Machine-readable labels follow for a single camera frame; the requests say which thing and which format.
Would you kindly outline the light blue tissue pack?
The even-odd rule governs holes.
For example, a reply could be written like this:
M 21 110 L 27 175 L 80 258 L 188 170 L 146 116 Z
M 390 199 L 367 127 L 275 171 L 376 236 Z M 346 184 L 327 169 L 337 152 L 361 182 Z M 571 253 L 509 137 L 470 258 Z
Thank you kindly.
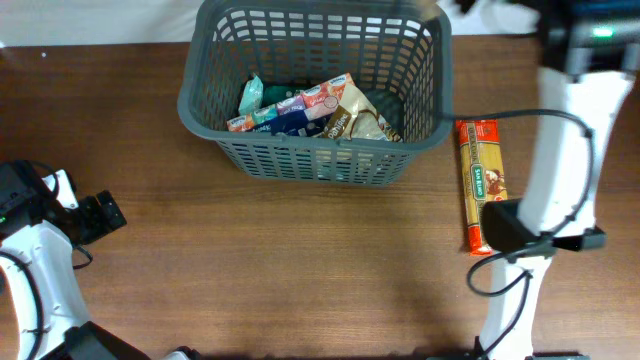
M 240 115 L 248 115 L 258 110 L 263 101 L 264 85 L 257 74 L 246 82 L 242 92 L 238 112 Z

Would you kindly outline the colourful Kleenex tissue multipack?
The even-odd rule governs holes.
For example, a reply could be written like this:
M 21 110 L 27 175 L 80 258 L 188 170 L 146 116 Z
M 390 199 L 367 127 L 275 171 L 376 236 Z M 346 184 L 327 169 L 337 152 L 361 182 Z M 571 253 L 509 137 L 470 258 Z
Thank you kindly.
M 336 111 L 350 73 L 325 81 L 299 95 L 227 121 L 230 132 L 318 136 Z

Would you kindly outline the Pantree pouch white contents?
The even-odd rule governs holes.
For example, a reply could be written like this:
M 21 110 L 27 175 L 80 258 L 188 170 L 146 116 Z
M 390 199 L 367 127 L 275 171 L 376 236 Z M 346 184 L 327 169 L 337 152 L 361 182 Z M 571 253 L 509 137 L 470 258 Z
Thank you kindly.
M 361 90 L 351 84 L 345 86 L 338 107 L 321 136 L 332 140 L 403 141 Z

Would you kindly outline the San Remo spaghetti pack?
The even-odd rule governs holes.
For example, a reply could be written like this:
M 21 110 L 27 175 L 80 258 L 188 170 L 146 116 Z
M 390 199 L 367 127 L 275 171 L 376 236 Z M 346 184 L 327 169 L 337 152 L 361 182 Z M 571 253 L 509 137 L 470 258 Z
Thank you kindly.
M 497 121 L 457 121 L 455 125 L 469 252 L 472 256 L 490 255 L 493 249 L 481 228 L 482 209 L 487 202 L 508 199 Z

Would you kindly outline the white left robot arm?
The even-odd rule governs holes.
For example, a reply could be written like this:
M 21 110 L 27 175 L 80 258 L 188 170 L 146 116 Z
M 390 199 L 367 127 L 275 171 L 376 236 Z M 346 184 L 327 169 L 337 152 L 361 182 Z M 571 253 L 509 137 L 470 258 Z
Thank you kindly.
M 79 200 L 65 170 L 1 166 L 1 270 L 16 314 L 20 359 L 143 359 L 91 320 L 73 253 L 127 223 L 111 193 Z

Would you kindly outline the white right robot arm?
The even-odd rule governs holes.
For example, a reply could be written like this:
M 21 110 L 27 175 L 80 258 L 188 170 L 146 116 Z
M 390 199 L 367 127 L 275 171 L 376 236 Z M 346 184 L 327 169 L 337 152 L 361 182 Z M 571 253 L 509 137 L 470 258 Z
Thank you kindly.
M 478 359 L 530 359 L 539 290 L 558 250 L 604 246 L 595 198 L 611 130 L 639 70 L 639 4 L 532 1 L 539 14 L 540 106 L 531 172 L 520 199 L 488 202 L 481 216 L 493 255 L 489 300 L 476 339 Z

